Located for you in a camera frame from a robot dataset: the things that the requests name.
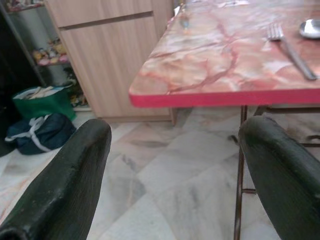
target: table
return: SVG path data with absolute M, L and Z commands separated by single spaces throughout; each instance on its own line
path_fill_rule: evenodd
M 317 0 L 251 0 L 222 7 L 213 0 L 192 1 L 175 21 L 134 79 L 129 96 L 136 107 L 247 106 L 319 104 L 320 81 L 308 81 L 280 43 L 267 39 L 271 23 L 284 34 L 310 68 L 320 75 L 320 41 L 302 38 L 298 29 L 320 18 Z M 182 24 L 188 21 L 188 27 Z M 320 108 L 275 109 L 277 113 L 320 112 Z M 234 239 L 240 239 L 244 157 L 239 154 Z

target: navy blue bag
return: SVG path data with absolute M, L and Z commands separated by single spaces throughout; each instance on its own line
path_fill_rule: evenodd
M 15 123 L 9 127 L 5 141 L 16 143 L 21 154 L 35 155 L 62 147 L 75 131 L 66 116 L 54 113 Z

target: floor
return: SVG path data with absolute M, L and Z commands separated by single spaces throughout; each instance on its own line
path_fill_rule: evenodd
M 81 115 L 74 124 L 92 117 Z M 318 114 L 272 117 L 300 141 L 320 130 Z M 238 107 L 194 108 L 180 110 L 174 127 L 111 124 L 111 152 L 87 239 L 232 240 L 239 149 L 228 136 L 237 133 L 239 118 Z M 0 158 L 0 222 L 58 151 Z M 253 186 L 248 172 L 245 186 Z M 241 235 L 280 239 L 256 195 L 244 195 Z

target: cabinet drawer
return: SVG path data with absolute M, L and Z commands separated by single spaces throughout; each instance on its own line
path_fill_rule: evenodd
M 45 1 L 58 28 L 152 11 L 151 0 Z

